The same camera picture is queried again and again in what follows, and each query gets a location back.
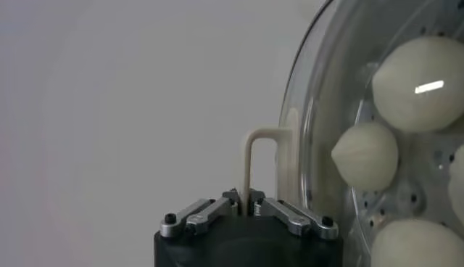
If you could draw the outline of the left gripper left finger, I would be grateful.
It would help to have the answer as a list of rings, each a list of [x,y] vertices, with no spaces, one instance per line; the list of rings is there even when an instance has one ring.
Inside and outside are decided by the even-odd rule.
[[[241,208],[236,189],[223,192],[218,199],[199,199],[177,213],[167,213],[159,225],[159,234],[168,239],[182,234],[200,235],[208,232],[222,216],[237,216]]]

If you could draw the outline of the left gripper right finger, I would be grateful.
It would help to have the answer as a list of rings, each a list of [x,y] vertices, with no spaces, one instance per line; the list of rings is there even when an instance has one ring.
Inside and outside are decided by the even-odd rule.
[[[251,189],[249,210],[253,216],[278,219],[291,234],[298,237],[303,237],[307,233],[314,233],[323,240],[335,240],[339,237],[339,226],[331,217],[318,215],[312,210],[284,200],[266,197],[261,191]]]

